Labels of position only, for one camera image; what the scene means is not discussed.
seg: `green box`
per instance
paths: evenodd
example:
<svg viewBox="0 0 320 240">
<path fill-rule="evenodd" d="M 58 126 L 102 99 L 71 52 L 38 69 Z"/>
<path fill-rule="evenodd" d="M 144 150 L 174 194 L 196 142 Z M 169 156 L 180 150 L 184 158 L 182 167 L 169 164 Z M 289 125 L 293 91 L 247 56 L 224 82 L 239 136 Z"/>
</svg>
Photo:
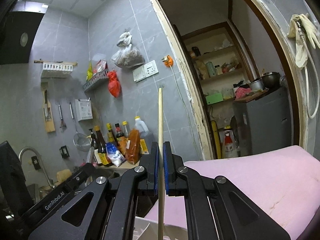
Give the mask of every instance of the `green box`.
<svg viewBox="0 0 320 240">
<path fill-rule="evenodd" d="M 207 105 L 223 101 L 222 93 L 215 93 L 213 95 L 206 96 L 205 99 L 207 100 Z"/>
</svg>

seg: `wall-mounted basket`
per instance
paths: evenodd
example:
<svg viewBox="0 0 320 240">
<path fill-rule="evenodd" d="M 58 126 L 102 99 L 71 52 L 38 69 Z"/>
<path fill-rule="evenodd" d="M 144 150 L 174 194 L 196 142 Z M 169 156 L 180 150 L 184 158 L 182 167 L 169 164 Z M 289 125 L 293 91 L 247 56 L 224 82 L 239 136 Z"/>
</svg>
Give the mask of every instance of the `wall-mounted basket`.
<svg viewBox="0 0 320 240">
<path fill-rule="evenodd" d="M 44 62 L 41 78 L 66 78 L 72 73 L 72 70 L 72 64 Z"/>
<path fill-rule="evenodd" d="M 97 74 L 95 74 L 92 78 L 90 78 L 86 84 L 82 86 L 84 92 L 87 92 L 95 87 L 99 86 L 104 80 L 109 79 L 107 73 L 109 72 L 108 69 L 105 69 Z"/>
</svg>

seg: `refrigerator sticker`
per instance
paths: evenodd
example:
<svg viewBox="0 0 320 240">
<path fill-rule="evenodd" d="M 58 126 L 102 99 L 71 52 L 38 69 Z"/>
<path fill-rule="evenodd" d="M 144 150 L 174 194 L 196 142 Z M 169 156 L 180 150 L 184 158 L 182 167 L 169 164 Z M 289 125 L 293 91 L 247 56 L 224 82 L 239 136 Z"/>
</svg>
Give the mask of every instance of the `refrigerator sticker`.
<svg viewBox="0 0 320 240">
<path fill-rule="evenodd" d="M 245 114 L 243 114 L 243 122 L 245 125 L 247 125 L 247 117 L 245 116 Z"/>
</svg>

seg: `pink surface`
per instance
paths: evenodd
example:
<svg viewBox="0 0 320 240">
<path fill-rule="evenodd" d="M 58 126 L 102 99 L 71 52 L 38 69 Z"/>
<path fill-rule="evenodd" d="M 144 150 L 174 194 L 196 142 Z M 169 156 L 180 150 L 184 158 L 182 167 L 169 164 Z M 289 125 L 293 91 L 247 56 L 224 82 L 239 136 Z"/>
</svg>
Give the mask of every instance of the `pink surface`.
<svg viewBox="0 0 320 240">
<path fill-rule="evenodd" d="M 299 146 L 259 155 L 185 162 L 200 175 L 227 177 L 296 240 L 320 206 L 320 162 Z M 145 218 L 158 221 L 158 202 Z M 183 197 L 165 198 L 164 223 L 187 228 Z"/>
</svg>

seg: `strainer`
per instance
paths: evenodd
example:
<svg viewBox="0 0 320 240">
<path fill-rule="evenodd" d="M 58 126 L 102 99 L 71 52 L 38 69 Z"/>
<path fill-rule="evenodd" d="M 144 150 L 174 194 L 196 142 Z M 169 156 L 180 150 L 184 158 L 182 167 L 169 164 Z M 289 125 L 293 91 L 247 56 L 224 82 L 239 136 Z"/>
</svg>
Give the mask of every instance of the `strainer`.
<svg viewBox="0 0 320 240">
<path fill-rule="evenodd" d="M 71 117 L 72 117 L 73 122 L 75 123 L 75 128 L 76 128 L 76 134 L 73 137 L 73 143 L 75 144 L 75 146 L 77 147 L 77 149 L 79 151 L 88 152 L 91 147 L 91 142 L 90 142 L 89 138 L 87 138 L 84 134 L 78 133 L 77 126 L 76 126 L 76 120 L 73 115 L 72 104 L 71 104 L 71 102 L 69 104 L 70 104 Z"/>
</svg>

